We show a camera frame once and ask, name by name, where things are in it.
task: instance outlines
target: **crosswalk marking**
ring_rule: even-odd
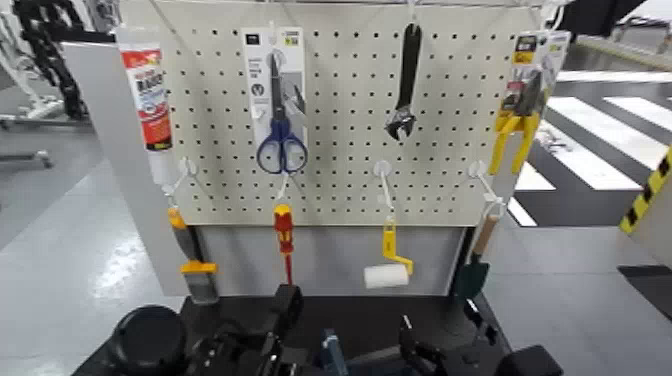
[[[672,111],[639,97],[606,97],[605,101],[672,131]]]
[[[516,183],[516,191],[554,191],[555,187],[546,178],[532,167],[531,164],[525,162],[523,169],[520,171],[518,182]]]
[[[580,82],[672,82],[670,72],[561,71],[558,81]]]
[[[574,97],[551,97],[548,106],[651,170],[667,153],[665,145]]]
[[[595,190],[639,190],[628,176],[542,120],[536,138],[560,163]]]
[[[537,222],[532,219],[530,214],[527,213],[525,209],[520,205],[518,200],[515,198],[511,197],[509,200],[509,213],[518,221],[518,224],[520,224],[523,227],[536,227]]]

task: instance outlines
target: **white wall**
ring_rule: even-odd
[[[647,0],[630,14],[672,21],[672,0]]]

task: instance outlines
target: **yellow pliers handle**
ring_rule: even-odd
[[[534,142],[534,134],[539,127],[539,120],[539,114],[537,113],[523,118],[523,143],[520,145],[516,156],[513,158],[511,173],[517,174],[523,167],[523,163],[527,159],[527,154],[530,153],[530,148]]]
[[[511,132],[513,132],[522,118],[520,116],[512,115],[506,119],[506,123],[501,129],[497,130],[497,141],[495,141],[495,148],[492,152],[492,160],[488,174],[496,175],[499,171],[499,166],[502,164],[504,158],[504,150],[506,150],[506,141]]]

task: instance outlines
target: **white roller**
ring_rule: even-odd
[[[408,272],[403,264],[385,264],[364,268],[367,289],[408,285]]]

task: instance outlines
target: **pliers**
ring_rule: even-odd
[[[492,161],[488,173],[496,175],[499,172],[499,166],[502,163],[506,141],[512,132],[523,132],[523,143],[516,152],[511,164],[511,173],[517,174],[523,167],[530,147],[534,142],[534,134],[539,127],[541,109],[545,103],[545,95],[542,92],[541,71],[536,70],[532,73],[532,78],[525,85],[525,88],[514,105],[513,112],[509,116],[500,116],[495,122],[495,131],[497,132],[497,141],[492,154]]]

